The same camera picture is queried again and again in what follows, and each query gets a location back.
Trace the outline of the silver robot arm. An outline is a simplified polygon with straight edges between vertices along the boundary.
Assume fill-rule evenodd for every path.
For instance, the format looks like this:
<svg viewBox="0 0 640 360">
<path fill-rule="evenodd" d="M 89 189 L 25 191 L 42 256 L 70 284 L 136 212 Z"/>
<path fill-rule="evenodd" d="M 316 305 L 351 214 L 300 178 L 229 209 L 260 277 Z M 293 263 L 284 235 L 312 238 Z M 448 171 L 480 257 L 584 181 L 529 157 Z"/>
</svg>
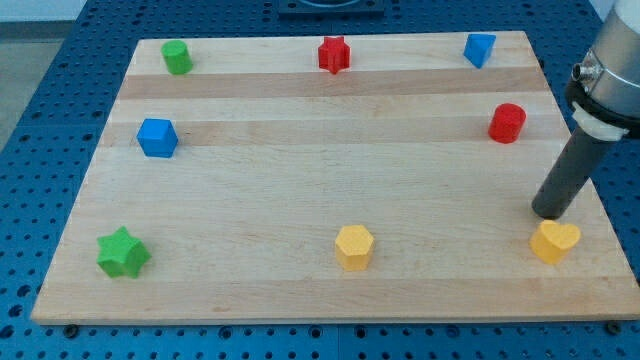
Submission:
<svg viewBox="0 0 640 360">
<path fill-rule="evenodd" d="M 601 141 L 639 136 L 639 0 L 618 0 L 565 89 L 573 118 Z"/>
</svg>

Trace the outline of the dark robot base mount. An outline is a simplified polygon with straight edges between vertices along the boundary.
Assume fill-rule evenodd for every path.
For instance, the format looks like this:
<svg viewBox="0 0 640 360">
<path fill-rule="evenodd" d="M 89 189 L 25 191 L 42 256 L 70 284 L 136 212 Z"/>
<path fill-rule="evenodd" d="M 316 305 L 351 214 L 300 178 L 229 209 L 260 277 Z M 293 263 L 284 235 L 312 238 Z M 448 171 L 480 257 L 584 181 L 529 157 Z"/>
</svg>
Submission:
<svg viewBox="0 0 640 360">
<path fill-rule="evenodd" d="M 374 15 L 384 13 L 386 0 L 277 0 L 281 18 Z"/>
</svg>

